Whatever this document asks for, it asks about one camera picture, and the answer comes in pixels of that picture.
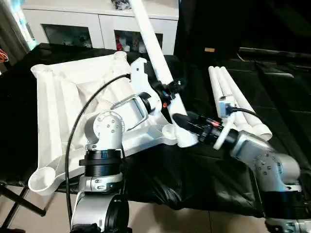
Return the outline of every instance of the black table surface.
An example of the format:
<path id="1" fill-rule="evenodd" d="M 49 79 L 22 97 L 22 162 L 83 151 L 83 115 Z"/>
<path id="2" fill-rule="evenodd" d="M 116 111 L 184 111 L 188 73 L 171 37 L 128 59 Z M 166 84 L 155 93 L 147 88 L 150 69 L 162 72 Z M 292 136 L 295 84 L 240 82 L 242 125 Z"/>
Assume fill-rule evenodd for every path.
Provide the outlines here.
<path id="1" fill-rule="evenodd" d="M 37 168 L 36 79 L 30 68 L 113 54 L 113 50 L 86 49 L 40 44 L 24 59 L 0 76 L 2 150 L 0 182 L 27 185 Z M 128 62 L 146 54 L 128 53 Z M 311 76 L 308 70 L 274 67 L 294 75 L 289 77 L 271 67 L 260 75 L 253 63 L 207 61 L 206 67 L 181 63 L 166 56 L 173 77 L 187 81 L 181 97 L 187 110 L 217 119 L 208 66 L 226 66 L 255 111 L 265 118 L 287 144 L 291 156 L 303 170 L 302 181 L 310 193 Z M 149 81 L 155 80 L 150 63 Z M 285 152 L 277 138 L 272 146 Z M 208 145 L 181 149 L 158 145 L 126 158 L 126 194 L 130 200 L 165 204 L 173 209 L 193 208 L 227 211 L 261 217 L 262 208 L 253 173 L 226 151 Z M 77 191 L 77 178 L 70 180 Z M 64 191 L 61 185 L 58 191 Z"/>

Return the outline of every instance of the white plastic base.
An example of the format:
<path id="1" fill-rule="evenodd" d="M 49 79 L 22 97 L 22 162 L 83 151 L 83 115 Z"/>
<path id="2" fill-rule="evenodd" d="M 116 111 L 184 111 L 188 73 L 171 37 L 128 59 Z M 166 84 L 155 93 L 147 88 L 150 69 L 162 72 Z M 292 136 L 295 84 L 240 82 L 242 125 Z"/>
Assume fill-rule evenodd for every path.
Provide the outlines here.
<path id="1" fill-rule="evenodd" d="M 36 65 L 37 78 L 38 168 L 28 186 L 40 194 L 53 193 L 65 180 L 65 151 L 73 123 L 82 106 L 100 86 L 112 78 L 130 72 L 126 53 L 102 56 L 55 65 Z M 110 85 L 95 99 L 80 120 L 70 147 L 69 177 L 83 174 L 79 160 L 84 158 L 84 125 L 88 118 L 134 94 L 128 79 Z M 129 156 L 158 144 L 177 143 L 173 125 L 159 112 L 138 127 L 123 133 L 122 144 Z"/>

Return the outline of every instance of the white cabinet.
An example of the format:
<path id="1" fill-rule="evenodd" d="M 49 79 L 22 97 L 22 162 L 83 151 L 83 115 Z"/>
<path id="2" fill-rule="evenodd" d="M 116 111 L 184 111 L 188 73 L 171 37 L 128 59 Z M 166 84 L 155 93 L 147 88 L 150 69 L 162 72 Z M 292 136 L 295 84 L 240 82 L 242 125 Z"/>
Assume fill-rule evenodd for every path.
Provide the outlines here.
<path id="1" fill-rule="evenodd" d="M 164 54 L 173 54 L 178 0 L 143 0 Z M 26 0 L 22 6 L 37 43 L 145 52 L 132 10 L 111 0 Z"/>
<path id="2" fill-rule="evenodd" d="M 104 48 L 98 15 L 23 10 L 38 43 L 52 43 Z"/>

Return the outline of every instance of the chair leg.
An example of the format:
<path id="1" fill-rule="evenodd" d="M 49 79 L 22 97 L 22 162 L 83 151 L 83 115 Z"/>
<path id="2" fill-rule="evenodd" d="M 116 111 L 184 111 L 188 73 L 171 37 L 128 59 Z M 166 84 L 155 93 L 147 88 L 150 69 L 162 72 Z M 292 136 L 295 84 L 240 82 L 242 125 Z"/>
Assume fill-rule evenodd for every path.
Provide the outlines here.
<path id="1" fill-rule="evenodd" d="M 7 219 L 5 220 L 5 224 L 8 226 L 14 213 L 16 212 L 16 209 L 19 205 L 35 212 L 38 215 L 44 216 L 46 214 L 46 210 L 42 210 L 40 208 L 38 208 L 37 206 L 33 205 L 32 203 L 30 203 L 29 201 L 25 200 L 23 197 L 26 195 L 28 191 L 28 188 L 23 188 L 22 192 L 20 193 L 20 196 L 17 195 L 16 193 L 12 192 L 11 190 L 9 190 L 8 188 L 4 187 L 3 185 L 0 185 L 0 194 L 4 195 L 5 197 L 7 197 L 8 199 L 11 199 L 12 201 L 15 202 L 13 208 L 11 209 Z"/>
<path id="2" fill-rule="evenodd" d="M 21 193 L 20 193 L 19 196 L 20 196 L 21 198 L 24 198 L 24 197 L 26 196 L 26 194 L 27 194 L 27 191 L 28 191 L 28 188 L 26 188 L 26 187 L 23 188 L 23 190 L 21 191 Z M 18 209 L 18 206 L 19 206 L 19 204 L 18 204 L 17 202 L 15 202 L 14 205 L 13 205 L 13 207 L 12 207 L 12 209 L 10 210 L 8 216 L 7 216 L 6 219 L 4 220 L 4 222 L 3 222 L 2 226 L 1 226 L 1 229 L 6 229 L 6 228 L 8 228 L 8 226 L 9 226 L 9 224 L 10 224 L 12 218 L 14 217 L 14 215 L 15 215 L 17 209 Z"/>

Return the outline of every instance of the metal bracket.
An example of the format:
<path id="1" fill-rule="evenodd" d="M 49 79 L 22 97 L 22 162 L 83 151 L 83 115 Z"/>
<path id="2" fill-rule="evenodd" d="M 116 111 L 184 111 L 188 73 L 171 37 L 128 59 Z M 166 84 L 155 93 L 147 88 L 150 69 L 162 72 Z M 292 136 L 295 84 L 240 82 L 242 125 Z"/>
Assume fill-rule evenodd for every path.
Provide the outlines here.
<path id="1" fill-rule="evenodd" d="M 131 64 L 131 84 L 135 93 L 148 93 L 151 98 L 149 98 L 149 103 L 152 109 L 155 108 L 150 115 L 157 115 L 162 110 L 162 102 L 159 95 L 152 89 L 148 82 L 148 75 L 145 73 L 144 64 L 147 60 L 144 58 L 138 58 Z"/>

